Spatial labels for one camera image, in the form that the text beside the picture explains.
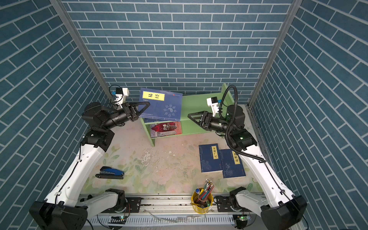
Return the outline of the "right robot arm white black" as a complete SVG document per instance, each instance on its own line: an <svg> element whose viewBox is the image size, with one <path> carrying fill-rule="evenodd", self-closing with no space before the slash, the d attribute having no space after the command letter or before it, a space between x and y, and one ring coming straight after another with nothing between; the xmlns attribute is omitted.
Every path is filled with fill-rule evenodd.
<svg viewBox="0 0 368 230"><path fill-rule="evenodd" d="M206 131L225 135L228 147L248 166L265 198L239 188L231 191L236 209L245 208L261 217L269 230L289 230L304 218L307 202L282 182L264 158L252 134L245 128L245 114L238 105L229 105L225 117L208 111L188 114L188 118Z"/></svg>

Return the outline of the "red pink Hamlet book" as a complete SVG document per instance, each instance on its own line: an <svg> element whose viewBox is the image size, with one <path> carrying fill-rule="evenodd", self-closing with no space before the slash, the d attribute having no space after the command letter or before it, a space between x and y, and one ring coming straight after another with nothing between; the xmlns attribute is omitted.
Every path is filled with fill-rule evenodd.
<svg viewBox="0 0 368 230"><path fill-rule="evenodd" d="M149 127L151 138L160 138L182 134L181 122L165 122L151 124Z"/></svg>

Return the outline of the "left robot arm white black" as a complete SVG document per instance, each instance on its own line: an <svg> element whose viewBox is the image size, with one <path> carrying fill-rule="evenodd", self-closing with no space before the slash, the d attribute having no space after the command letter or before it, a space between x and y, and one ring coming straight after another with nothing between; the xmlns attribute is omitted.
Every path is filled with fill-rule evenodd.
<svg viewBox="0 0 368 230"><path fill-rule="evenodd" d="M80 230L89 218L105 210L112 209L117 213L127 210L123 190L108 189L83 202L79 196L114 138L111 129L138 120L149 106L149 102L124 103L120 110L116 110L94 102L85 107L82 118L91 128L82 139L77 156L46 198L34 202L29 210L42 230Z"/></svg>

